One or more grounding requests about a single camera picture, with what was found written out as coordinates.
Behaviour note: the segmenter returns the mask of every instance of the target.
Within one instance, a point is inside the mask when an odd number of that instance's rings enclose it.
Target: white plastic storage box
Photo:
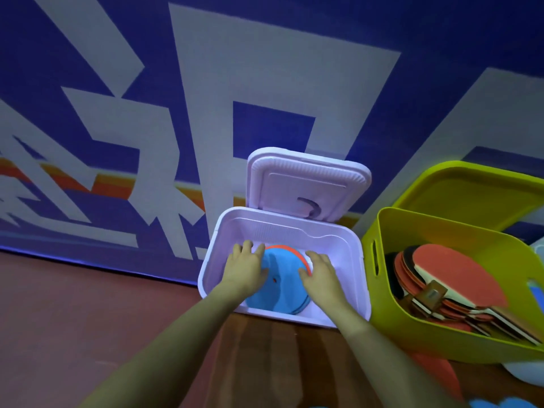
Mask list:
[[[250,239],[254,249],[260,243],[297,249],[310,267],[306,250],[329,255],[349,303],[369,320],[361,242],[352,230],[330,222],[340,219],[370,184],[370,171],[359,163],[277,147],[255,150],[248,157],[247,207],[227,209],[217,220],[199,274],[200,295],[205,298],[221,281],[234,244]],[[245,302],[236,311],[334,327],[312,301],[297,315],[249,308]]]

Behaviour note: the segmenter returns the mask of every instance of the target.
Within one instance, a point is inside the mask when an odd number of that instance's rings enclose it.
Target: yellow bin lid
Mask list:
[[[393,207],[503,231],[544,205],[544,179],[463,161],[423,172]]]

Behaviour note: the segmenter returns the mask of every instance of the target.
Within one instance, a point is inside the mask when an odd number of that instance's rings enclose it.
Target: box lid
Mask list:
[[[543,204],[543,179],[450,161],[424,171],[393,207],[503,231]]]
[[[370,184],[360,163],[263,147],[248,157],[246,206],[335,222]]]

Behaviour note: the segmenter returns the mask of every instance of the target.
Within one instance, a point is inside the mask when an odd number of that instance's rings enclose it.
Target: orange rim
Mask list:
[[[285,250],[293,253],[298,259],[300,259],[302,261],[304,267],[306,268],[306,272],[308,272],[308,275],[310,275],[310,276],[312,275],[312,271],[309,269],[308,262],[306,261],[306,259],[304,259],[304,256],[302,256],[302,254],[300,254],[300,252],[298,252],[298,250],[293,249],[292,247],[286,246],[286,245],[272,245],[272,246],[267,247],[266,249],[272,249],[272,248],[285,249]]]

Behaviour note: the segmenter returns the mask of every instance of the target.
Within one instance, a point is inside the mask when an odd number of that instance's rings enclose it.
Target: blue round object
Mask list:
[[[298,272],[305,266],[294,253],[280,247],[266,249],[261,267],[268,268],[268,278],[257,293],[246,299],[249,307],[293,315],[308,305],[309,296]]]

